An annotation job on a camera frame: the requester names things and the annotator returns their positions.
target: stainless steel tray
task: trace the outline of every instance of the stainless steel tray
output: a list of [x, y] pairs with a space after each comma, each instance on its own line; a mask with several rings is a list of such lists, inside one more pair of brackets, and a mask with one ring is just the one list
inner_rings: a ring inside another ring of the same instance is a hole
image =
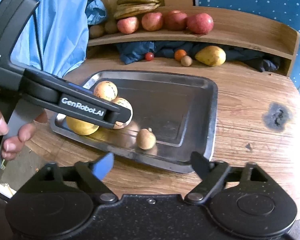
[[[211, 160], [217, 117], [217, 85], [196, 76], [143, 71], [101, 71], [93, 74], [83, 87], [110, 80], [118, 96], [132, 105], [133, 118], [123, 129], [100, 127], [89, 136], [73, 133], [65, 115], [56, 114], [51, 128], [56, 133], [105, 152], [179, 173], [192, 172], [190, 155], [197, 151]], [[157, 144], [151, 150], [136, 145], [140, 129], [151, 127]]]

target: tray rim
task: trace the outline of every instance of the tray rim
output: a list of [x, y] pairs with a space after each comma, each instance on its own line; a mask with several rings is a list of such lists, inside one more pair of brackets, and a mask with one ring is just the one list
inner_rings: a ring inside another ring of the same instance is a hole
[[[131, 73], [151, 73], [151, 74], [167, 74], [167, 75], [173, 75], [173, 76], [186, 76], [189, 78], [199, 78], [199, 79], [203, 79], [203, 80], [207, 80], [212, 86], [213, 86], [213, 92], [212, 92], [212, 98], [211, 98], [211, 109], [210, 109], [210, 119], [209, 119], [209, 125], [208, 125], [208, 136], [207, 138], [211, 138], [212, 140], [209, 139], [207, 140], [206, 143], [206, 147], [204, 150], [204, 153], [200, 153], [201, 155], [203, 155], [205, 158], [207, 158], [209, 161], [211, 161], [212, 156], [213, 156], [213, 152], [214, 152], [214, 145], [215, 145], [215, 131], [216, 131], [216, 126], [217, 126], [217, 105], [218, 105], [218, 86], [217, 84], [209, 79], [209, 78], [205, 78], [202, 76], [194, 76], [194, 75], [186, 75], [186, 74], [178, 74], [178, 73], [169, 73], [169, 72], [160, 72], [160, 71], [139, 71], [139, 70], [101, 70], [98, 72], [95, 72], [94, 74], [92, 74], [91, 76], [89, 76], [87, 79], [85, 79], [84, 82], [82, 82], [80, 85], [82, 87], [84, 87], [89, 80], [91, 80], [93, 77], [95, 76], [99, 76], [104, 72], [131, 72]], [[81, 135], [77, 135], [73, 132], [69, 132], [59, 126], [57, 126], [55, 124], [56, 120], [57, 120], [57, 116], [60, 113], [55, 113], [53, 115], [53, 117], [51, 118], [52, 122], [50, 122], [50, 127], [51, 129], [55, 132], [58, 133], [60, 135], [63, 135], [71, 140], [86, 144], [90, 147], [93, 147], [95, 149], [99, 149], [101, 151], [105, 151], [105, 152], [113, 152], [114, 149], [120, 149], [120, 151], [126, 151], [129, 152], [128, 150], [125, 150], [123, 148], [120, 147], [115, 147], [112, 146], [110, 144], [107, 143], [103, 143], [106, 145], [106, 147], [99, 147], [96, 148], [93, 145], [93, 141], [90, 138], [87, 138], [85, 136], [81, 136]], [[134, 153], [133, 155], [131, 155], [131, 157], [128, 157], [127, 155], [123, 155], [123, 154], [119, 154], [119, 153], [115, 153], [113, 152], [115, 155], [124, 157], [124, 158], [128, 158], [146, 165], [150, 165], [153, 167], [157, 167], [157, 168], [161, 168], [164, 170], [168, 170], [168, 171], [173, 171], [173, 172], [177, 172], [177, 173], [190, 173], [193, 172], [194, 170], [191, 167], [190, 162], [170, 162], [167, 160], [162, 160], [162, 159], [158, 159], [158, 158], [154, 158], [154, 157], [150, 157], [148, 155], [142, 155], [139, 153]]]

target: wooden tabletop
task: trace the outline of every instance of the wooden tabletop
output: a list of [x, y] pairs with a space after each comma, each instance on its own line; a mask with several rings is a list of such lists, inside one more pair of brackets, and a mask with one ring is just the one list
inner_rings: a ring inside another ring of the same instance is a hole
[[[300, 94], [290, 78], [259, 73], [242, 63], [205, 67], [195, 63], [182, 67], [173, 59], [124, 65], [116, 53], [87, 59], [66, 79], [80, 84], [88, 76], [106, 69], [148, 70], [210, 78], [218, 85], [217, 132], [213, 159], [244, 166], [257, 162], [294, 199], [300, 219]], [[291, 119], [282, 132], [267, 128], [263, 115], [277, 102], [290, 111]], [[40, 156], [60, 165], [96, 159], [102, 152], [51, 131], [49, 124], [37, 124], [38, 132], [27, 143]], [[194, 174], [176, 174], [116, 157], [105, 184], [121, 196], [132, 194], [173, 194], [183, 196], [201, 180]]]

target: metal bolt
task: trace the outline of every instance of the metal bolt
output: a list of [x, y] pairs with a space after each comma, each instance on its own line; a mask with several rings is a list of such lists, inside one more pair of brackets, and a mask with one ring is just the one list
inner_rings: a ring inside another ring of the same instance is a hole
[[200, 201], [203, 200], [203, 195], [200, 193], [189, 193], [187, 198], [191, 201]]
[[112, 193], [103, 193], [100, 195], [100, 199], [104, 202], [111, 202], [116, 199], [116, 196]]
[[152, 199], [152, 198], [148, 198], [147, 199], [147, 202], [149, 203], [149, 204], [155, 204], [155, 200], [154, 199]]

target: small orange fruit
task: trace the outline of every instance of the small orange fruit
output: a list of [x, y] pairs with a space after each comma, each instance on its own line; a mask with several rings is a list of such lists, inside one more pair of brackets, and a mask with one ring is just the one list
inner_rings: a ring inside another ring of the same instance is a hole
[[175, 58], [177, 61], [181, 61], [181, 59], [182, 59], [184, 56], [187, 56], [187, 53], [186, 53], [186, 51], [183, 50], [183, 49], [178, 49], [178, 50], [174, 53], [174, 58]]

